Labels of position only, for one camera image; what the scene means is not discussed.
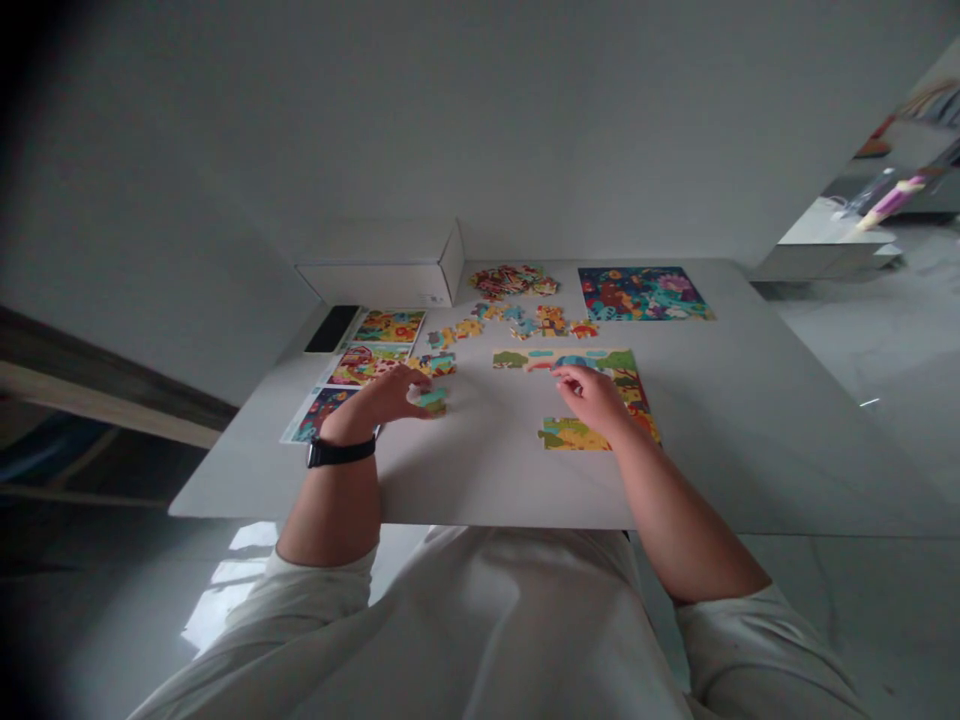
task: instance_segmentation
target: colorful puzzle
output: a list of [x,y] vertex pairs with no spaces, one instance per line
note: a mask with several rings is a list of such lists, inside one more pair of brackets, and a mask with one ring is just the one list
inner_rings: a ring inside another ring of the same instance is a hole
[[453,329],[431,330],[427,333],[427,344],[431,350],[446,350],[457,341]]
[[566,337],[567,321],[563,317],[563,308],[554,305],[538,305],[537,320],[540,333],[544,337]]
[[463,322],[457,323],[457,340],[463,340],[468,337],[474,337],[483,332],[483,324],[476,318],[467,318]]
[[387,370],[404,362],[409,347],[376,343],[352,343],[340,358],[328,385],[366,385]]
[[570,324],[570,332],[581,340],[585,337],[596,337],[597,326],[589,320],[580,320]]
[[412,343],[426,315],[425,310],[371,310],[353,339],[357,342]]
[[543,274],[543,268],[531,265],[500,265],[470,276],[471,287],[477,288],[484,300],[503,300],[507,295],[539,295],[557,292],[559,285]]
[[610,450],[610,443],[577,418],[544,418],[537,431],[544,450]]
[[[510,348],[506,350],[495,350],[493,353],[493,367],[496,369],[525,370],[532,372],[534,370],[551,370],[560,365],[582,365],[593,368],[605,373],[613,379],[613,384],[617,387],[617,392],[623,400],[624,405],[634,422],[643,427],[654,440],[660,442],[660,431],[650,413],[650,404],[647,401],[646,393],[640,382],[640,372],[637,370],[637,364],[633,359],[631,350],[621,348],[537,348],[520,349]],[[547,427],[547,420],[562,421],[563,429],[568,432],[560,433],[559,425]],[[544,447],[547,450],[557,449],[556,438],[565,438],[572,432],[573,426],[570,422],[579,422],[577,420],[568,421],[566,418],[548,418],[544,420],[544,432],[548,432],[553,437],[544,439]],[[585,437],[577,431],[577,443],[590,445],[590,448],[564,447],[565,450],[583,450],[583,449],[609,449],[593,447],[597,445],[594,439]]]
[[425,407],[435,418],[443,417],[447,414],[447,389],[434,388],[428,393],[423,393],[414,405]]
[[681,267],[580,268],[590,319],[716,320]]
[[503,305],[490,305],[483,314],[484,320],[503,320],[503,312],[506,308]]
[[315,387],[311,391],[313,402],[303,412],[303,417],[280,439],[281,442],[308,443],[320,433],[320,425],[338,407],[359,390],[346,388]]
[[537,325],[536,320],[533,318],[522,318],[514,323],[514,326],[510,328],[510,333],[517,340],[526,340],[532,336],[537,330],[540,329],[540,326]]
[[411,357],[407,360],[407,365],[414,370],[419,370],[427,377],[443,377],[453,375],[457,371],[457,356],[453,353],[440,353],[439,355],[420,355]]
[[523,320],[523,308],[519,305],[506,305],[503,308],[504,320],[513,320],[514,322],[520,322]]

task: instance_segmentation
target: hand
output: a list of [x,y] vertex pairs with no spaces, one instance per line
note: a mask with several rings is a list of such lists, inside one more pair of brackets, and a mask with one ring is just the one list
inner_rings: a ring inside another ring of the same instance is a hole
[[582,365],[561,365],[550,374],[559,378],[557,390],[574,414],[607,442],[613,443],[634,426],[617,386],[603,373]]
[[336,445],[354,445],[369,440],[377,425],[407,417],[430,419],[429,410],[407,401],[411,385],[429,390],[430,378],[398,365],[334,410],[320,426],[320,438]]

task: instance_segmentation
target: pink object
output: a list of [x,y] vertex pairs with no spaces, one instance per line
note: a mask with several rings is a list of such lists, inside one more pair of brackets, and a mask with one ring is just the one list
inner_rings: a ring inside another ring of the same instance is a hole
[[876,205],[870,208],[870,212],[863,216],[863,219],[857,223],[858,230],[872,230],[886,218],[890,217],[897,210],[906,205],[910,198],[926,187],[927,179],[923,175],[914,175],[909,180],[901,180],[893,190],[883,196]]

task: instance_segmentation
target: black phone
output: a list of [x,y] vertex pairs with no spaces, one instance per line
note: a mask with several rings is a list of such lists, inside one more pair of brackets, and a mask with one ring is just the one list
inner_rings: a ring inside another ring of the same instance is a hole
[[350,329],[354,318],[360,312],[359,305],[334,305],[327,313],[317,332],[310,338],[304,352],[329,353],[336,351],[344,333]]

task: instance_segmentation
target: white sleeve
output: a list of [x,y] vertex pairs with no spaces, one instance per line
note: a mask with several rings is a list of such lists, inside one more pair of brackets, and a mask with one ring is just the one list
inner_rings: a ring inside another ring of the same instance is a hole
[[276,550],[247,599],[227,616],[207,650],[161,685],[130,716],[203,716],[205,703],[232,676],[281,645],[364,610],[370,599],[374,548],[349,565],[314,568],[289,563]]
[[693,699],[722,718],[868,717],[840,661],[771,585],[684,607]]

